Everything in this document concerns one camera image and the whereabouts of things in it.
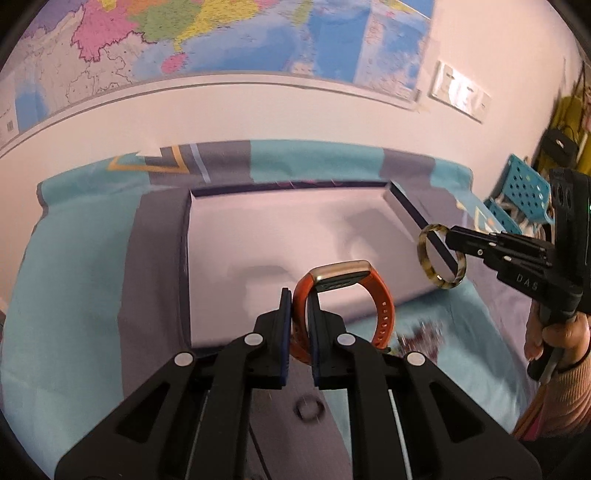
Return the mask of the right hand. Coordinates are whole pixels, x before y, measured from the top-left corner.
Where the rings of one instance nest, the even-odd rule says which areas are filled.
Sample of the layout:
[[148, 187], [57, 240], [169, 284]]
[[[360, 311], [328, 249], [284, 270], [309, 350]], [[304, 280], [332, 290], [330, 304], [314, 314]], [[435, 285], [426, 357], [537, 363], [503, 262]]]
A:
[[563, 356], [558, 363], [559, 369], [571, 367], [582, 360], [590, 345], [590, 316], [577, 312], [572, 320], [565, 324], [544, 327], [540, 320], [541, 306], [533, 301], [526, 324], [524, 354], [528, 361], [539, 359], [544, 350], [543, 343], [563, 349]]

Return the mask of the pink sleeve forearm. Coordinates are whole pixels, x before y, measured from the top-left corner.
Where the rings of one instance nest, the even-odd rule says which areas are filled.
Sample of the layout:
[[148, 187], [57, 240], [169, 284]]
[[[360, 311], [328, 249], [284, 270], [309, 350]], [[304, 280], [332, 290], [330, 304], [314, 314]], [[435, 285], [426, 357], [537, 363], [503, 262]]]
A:
[[573, 437], [590, 425], [590, 349], [576, 364], [558, 369], [517, 422], [517, 440]]

